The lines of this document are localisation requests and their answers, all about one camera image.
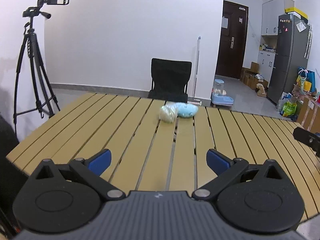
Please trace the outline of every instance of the cabinet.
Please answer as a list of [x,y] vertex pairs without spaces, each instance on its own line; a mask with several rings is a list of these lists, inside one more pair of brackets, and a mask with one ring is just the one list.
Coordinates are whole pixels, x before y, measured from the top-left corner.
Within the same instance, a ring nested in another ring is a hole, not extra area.
[[268,82],[270,82],[270,78],[272,75],[275,56],[276,56],[275,53],[259,51],[259,56],[258,56],[259,73]]
[[271,0],[262,5],[261,35],[278,35],[278,17],[288,7],[294,7],[293,0]]

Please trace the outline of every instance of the refrigerator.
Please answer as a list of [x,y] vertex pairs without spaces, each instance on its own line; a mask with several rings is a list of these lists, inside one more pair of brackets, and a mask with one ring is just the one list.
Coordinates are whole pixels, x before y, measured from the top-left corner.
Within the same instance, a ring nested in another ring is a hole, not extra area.
[[275,62],[270,78],[267,98],[278,103],[282,92],[291,93],[298,77],[298,67],[307,68],[308,60],[304,57],[310,26],[299,32],[297,21],[292,14],[279,16],[278,37]]

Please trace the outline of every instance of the gray tile floor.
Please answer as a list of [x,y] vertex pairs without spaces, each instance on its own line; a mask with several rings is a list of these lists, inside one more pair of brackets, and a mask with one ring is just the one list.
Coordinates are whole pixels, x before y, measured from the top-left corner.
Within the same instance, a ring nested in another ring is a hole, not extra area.
[[[282,116],[277,113],[274,104],[272,104],[267,98],[258,97],[254,90],[247,87],[239,80],[221,76],[216,76],[215,78],[224,80],[224,89],[227,91],[227,95],[234,99],[234,106],[232,107],[232,110],[282,118]],[[86,91],[67,89],[53,89],[53,91],[57,96],[60,108],[65,107],[80,95],[86,93]],[[319,240],[320,215],[300,224],[297,231],[307,240]]]
[[233,98],[234,105],[231,110],[285,119],[277,112],[276,106],[269,99],[257,96],[254,90],[239,79],[218,75],[215,76],[215,79],[224,81],[227,96]]

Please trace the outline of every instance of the dark brown door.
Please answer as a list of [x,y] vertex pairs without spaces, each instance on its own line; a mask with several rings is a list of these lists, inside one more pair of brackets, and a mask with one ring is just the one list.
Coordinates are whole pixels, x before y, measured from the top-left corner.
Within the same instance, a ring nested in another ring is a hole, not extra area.
[[248,10],[247,6],[223,1],[216,75],[240,78],[247,39]]

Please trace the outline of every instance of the table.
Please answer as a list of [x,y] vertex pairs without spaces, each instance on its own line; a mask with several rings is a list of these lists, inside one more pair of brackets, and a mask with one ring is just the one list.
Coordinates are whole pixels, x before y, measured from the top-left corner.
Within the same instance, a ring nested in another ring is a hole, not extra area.
[[216,177],[206,164],[208,149],[230,159],[262,164],[275,159],[305,202],[302,220],[320,208],[320,162],[311,148],[294,140],[298,123],[199,107],[194,118],[158,120],[164,101],[86,93],[22,141],[7,158],[31,174],[44,158],[67,163],[104,148],[111,166],[101,177],[125,193],[130,190],[186,190]]

